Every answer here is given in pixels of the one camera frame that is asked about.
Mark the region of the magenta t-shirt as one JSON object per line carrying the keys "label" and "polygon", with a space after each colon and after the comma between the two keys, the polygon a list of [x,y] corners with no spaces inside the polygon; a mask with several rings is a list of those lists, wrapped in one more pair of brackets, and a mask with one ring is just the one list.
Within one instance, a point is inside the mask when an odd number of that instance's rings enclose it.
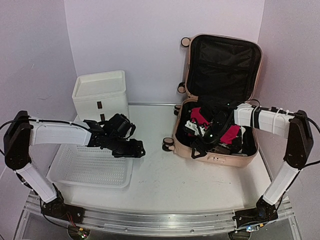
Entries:
{"label": "magenta t-shirt", "polygon": [[[184,127],[185,131],[189,136],[205,136],[205,133],[210,127],[210,122],[205,119],[200,113],[201,107],[194,107],[190,111],[190,120],[188,120]],[[241,127],[238,125],[232,125],[226,133],[220,138],[222,144],[230,145],[232,141],[235,140],[239,133],[241,132]]]}

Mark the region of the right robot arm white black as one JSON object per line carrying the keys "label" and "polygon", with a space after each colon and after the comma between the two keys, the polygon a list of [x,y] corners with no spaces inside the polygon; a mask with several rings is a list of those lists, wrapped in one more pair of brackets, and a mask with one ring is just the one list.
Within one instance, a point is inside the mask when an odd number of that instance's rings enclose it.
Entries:
{"label": "right robot arm white black", "polygon": [[205,131],[202,131],[198,118],[191,118],[191,122],[197,126],[195,131],[197,139],[191,148],[198,152],[200,157],[217,147],[231,126],[251,127],[283,138],[286,143],[282,151],[284,156],[272,182],[254,208],[238,210],[234,214],[236,227],[246,228],[247,231],[277,219],[283,197],[299,173],[304,168],[318,163],[317,161],[309,163],[308,158],[314,145],[311,126],[317,130],[319,126],[303,110],[292,112],[249,103],[238,105],[227,103],[213,108],[201,107],[199,115],[208,123]]}

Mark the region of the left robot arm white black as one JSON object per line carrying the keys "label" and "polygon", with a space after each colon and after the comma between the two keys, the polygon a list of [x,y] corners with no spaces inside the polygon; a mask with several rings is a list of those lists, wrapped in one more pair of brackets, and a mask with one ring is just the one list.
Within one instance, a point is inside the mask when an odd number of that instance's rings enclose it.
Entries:
{"label": "left robot arm white black", "polygon": [[66,204],[56,185],[41,174],[30,156],[29,147],[42,144],[71,144],[88,148],[108,149],[115,158],[141,158],[146,151],[141,140],[132,138],[136,126],[123,114],[97,122],[81,123],[32,118],[21,110],[6,122],[3,137],[5,165],[13,170],[23,185],[40,198],[40,212],[70,223],[83,222],[84,208]]}

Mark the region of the white plastic drawer unit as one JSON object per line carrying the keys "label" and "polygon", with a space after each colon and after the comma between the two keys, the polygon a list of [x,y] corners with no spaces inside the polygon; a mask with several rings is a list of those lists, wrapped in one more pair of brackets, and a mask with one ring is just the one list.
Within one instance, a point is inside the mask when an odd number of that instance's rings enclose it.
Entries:
{"label": "white plastic drawer unit", "polygon": [[79,76],[74,85],[72,100],[81,121],[106,121],[115,114],[130,117],[123,70]]}

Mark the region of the black white patterned garment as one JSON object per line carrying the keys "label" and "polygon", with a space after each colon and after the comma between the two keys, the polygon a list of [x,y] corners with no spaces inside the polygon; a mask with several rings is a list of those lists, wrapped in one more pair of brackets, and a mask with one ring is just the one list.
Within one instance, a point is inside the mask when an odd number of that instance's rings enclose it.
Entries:
{"label": "black white patterned garment", "polygon": [[220,142],[217,146],[223,146],[230,149],[230,155],[241,153],[245,132],[246,129],[244,127],[232,125],[220,138]]}

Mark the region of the white perforated plastic basket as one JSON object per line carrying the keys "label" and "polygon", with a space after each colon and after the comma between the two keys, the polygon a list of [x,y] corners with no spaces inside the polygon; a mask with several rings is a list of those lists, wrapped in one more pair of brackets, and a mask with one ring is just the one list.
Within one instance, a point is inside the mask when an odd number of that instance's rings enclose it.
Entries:
{"label": "white perforated plastic basket", "polygon": [[62,144],[47,178],[68,186],[119,189],[130,183],[133,161],[133,158],[115,158],[108,149]]}

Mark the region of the pink hard-shell suitcase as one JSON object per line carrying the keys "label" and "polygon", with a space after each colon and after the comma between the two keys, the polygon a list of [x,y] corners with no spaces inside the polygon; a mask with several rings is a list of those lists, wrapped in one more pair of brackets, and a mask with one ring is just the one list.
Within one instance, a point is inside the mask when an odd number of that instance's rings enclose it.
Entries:
{"label": "pink hard-shell suitcase", "polygon": [[[247,166],[259,150],[252,123],[235,122],[236,110],[251,100],[262,65],[262,50],[254,42],[227,36],[199,34],[184,37],[181,45],[188,49],[185,80],[178,92],[186,99],[174,107],[177,116],[171,137],[162,142],[166,152],[201,162],[233,167]],[[197,136],[185,132],[191,109],[201,107],[201,115],[210,125],[220,126],[220,138],[233,125],[245,128],[242,152],[219,154],[213,150],[192,159],[192,143]]]}

